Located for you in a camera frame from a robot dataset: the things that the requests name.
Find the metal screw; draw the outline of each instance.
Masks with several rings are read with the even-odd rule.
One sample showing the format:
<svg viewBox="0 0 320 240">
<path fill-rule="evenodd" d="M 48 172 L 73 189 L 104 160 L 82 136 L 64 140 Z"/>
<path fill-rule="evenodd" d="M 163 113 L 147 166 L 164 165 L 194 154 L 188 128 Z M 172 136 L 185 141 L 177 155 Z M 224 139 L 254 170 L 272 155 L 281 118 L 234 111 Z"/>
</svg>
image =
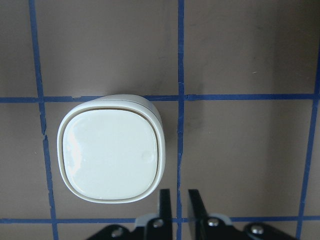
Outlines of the metal screw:
<svg viewBox="0 0 320 240">
<path fill-rule="evenodd" d="M 215 218 L 215 217 L 212 217 L 212 218 L 209 218 L 208 219 L 208 225 L 210 227 L 216 227 L 219 225 L 219 219 L 218 218 Z"/>
<path fill-rule="evenodd" d="M 118 238 L 118 237 L 120 237 L 123 233 L 124 233 L 124 230 L 123 230 L 121 227 L 119 227 L 119 228 L 117 228 L 117 229 L 115 229 L 115 230 L 112 231 L 111 237 L 113 237 L 113 238 Z"/>
<path fill-rule="evenodd" d="M 154 228 L 161 228 L 164 225 L 164 221 L 162 219 L 156 219 L 153 221 Z"/>
<path fill-rule="evenodd" d="M 264 233 L 264 228 L 260 225 L 252 225 L 251 232 L 253 234 L 261 235 Z"/>
</svg>

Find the screw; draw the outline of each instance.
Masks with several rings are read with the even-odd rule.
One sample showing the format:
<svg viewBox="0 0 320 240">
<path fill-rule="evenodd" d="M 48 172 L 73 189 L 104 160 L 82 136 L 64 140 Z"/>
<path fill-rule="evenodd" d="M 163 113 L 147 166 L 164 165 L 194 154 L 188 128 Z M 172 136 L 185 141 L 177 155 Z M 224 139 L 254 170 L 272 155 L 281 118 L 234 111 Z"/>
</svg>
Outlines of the screw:
<svg viewBox="0 0 320 240">
<path fill-rule="evenodd" d="M 253 234 L 261 235 L 264 233 L 264 228 L 260 225 L 252 225 L 251 232 Z"/>
<path fill-rule="evenodd" d="M 121 227 L 118 227 L 117 229 L 113 230 L 111 233 L 111 237 L 118 238 L 124 233 L 124 230 Z"/>
<path fill-rule="evenodd" d="M 153 221 L 154 228 L 161 228 L 164 225 L 164 221 L 162 219 L 156 219 Z"/>
<path fill-rule="evenodd" d="M 208 225 L 210 227 L 216 227 L 219 225 L 219 219 L 218 218 L 215 218 L 215 217 L 212 217 L 212 218 L 209 218 L 208 219 Z"/>
</svg>

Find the rounded square container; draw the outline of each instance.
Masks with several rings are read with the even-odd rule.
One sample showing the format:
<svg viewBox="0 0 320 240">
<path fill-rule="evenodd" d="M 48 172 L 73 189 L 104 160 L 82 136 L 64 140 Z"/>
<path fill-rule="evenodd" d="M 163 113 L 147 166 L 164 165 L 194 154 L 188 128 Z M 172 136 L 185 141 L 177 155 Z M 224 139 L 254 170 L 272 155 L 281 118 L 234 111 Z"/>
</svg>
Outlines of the rounded square container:
<svg viewBox="0 0 320 240">
<path fill-rule="evenodd" d="M 160 114 L 136 95 L 84 102 L 62 120 L 57 153 L 63 181 L 78 197 L 104 204 L 138 201 L 155 190 L 164 172 Z"/>
</svg>

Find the floor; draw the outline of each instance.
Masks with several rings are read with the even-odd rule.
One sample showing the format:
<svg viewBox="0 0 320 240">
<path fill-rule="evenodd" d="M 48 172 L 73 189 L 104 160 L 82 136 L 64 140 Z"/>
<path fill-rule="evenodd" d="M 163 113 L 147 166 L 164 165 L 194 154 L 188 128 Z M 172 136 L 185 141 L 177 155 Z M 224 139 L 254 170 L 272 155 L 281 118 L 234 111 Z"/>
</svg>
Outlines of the floor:
<svg viewBox="0 0 320 240">
<path fill-rule="evenodd" d="M 188 189 L 237 228 L 320 235 L 320 1 L 0 0 L 0 238 L 83 240 L 133 229 L 143 200 L 73 195 L 56 137 L 74 106 L 144 96 L 164 125 L 174 238 Z"/>
</svg>

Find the vertical blue tape strip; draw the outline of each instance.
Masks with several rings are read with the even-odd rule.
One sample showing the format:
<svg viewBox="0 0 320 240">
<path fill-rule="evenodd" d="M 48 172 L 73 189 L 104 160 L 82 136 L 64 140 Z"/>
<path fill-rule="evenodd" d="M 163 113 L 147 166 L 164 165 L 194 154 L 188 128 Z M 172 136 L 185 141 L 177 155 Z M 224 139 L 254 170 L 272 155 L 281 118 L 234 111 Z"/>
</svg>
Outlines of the vertical blue tape strip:
<svg viewBox="0 0 320 240">
<path fill-rule="evenodd" d="M 45 102 L 44 102 L 44 88 L 43 88 L 42 76 L 41 76 L 36 6 L 35 6 L 34 0 L 29 0 L 29 15 L 30 15 L 30 25 L 31 25 L 36 89 L 37 89 L 38 100 L 39 100 L 38 104 L 39 104 L 39 111 L 40 111 L 41 132 L 43 135 L 42 144 L 43 144 L 43 153 L 44 153 L 46 182 L 47 182 L 47 188 L 48 188 L 48 198 L 49 198 L 49 204 L 50 204 L 50 216 L 52 221 L 52 234 L 53 234 L 53 240 L 59 240 L 58 226 L 56 223 L 56 208 L 55 208 L 53 182 L 52 182 L 52 174 L 51 174 L 49 142 L 48 142 L 48 137 L 46 135 L 46 128 L 47 128 L 46 109 L 45 109 Z"/>
<path fill-rule="evenodd" d="M 315 76 L 315 84 L 314 84 L 314 94 L 318 95 L 319 92 L 320 92 L 320 42 L 319 42 L 319 49 L 318 49 L 318 59 L 317 59 L 317 68 L 316 68 L 316 76 Z M 300 239 L 300 237 L 301 237 L 303 221 L 304 221 L 307 190 L 308 190 L 308 183 L 309 183 L 309 174 L 310 174 L 312 152 L 313 152 L 315 132 L 316 132 L 318 106 L 319 106 L 319 99 L 316 98 L 313 100 L 313 104 L 312 104 L 309 138 L 308 138 L 308 145 L 307 145 L 307 151 L 306 151 L 306 157 L 305 157 L 302 190 L 301 190 L 301 196 L 300 196 L 298 222 L 297 222 L 296 232 L 295 232 L 295 237 L 297 239 Z"/>
<path fill-rule="evenodd" d="M 184 152 L 184 115 L 185 115 L 185 79 L 184 79 L 184 18 L 185 2 L 178 0 L 178 154 L 177 154 L 177 198 L 176 198 L 176 216 L 177 231 L 176 239 L 182 240 L 182 203 L 181 203 L 181 162 Z"/>
</svg>

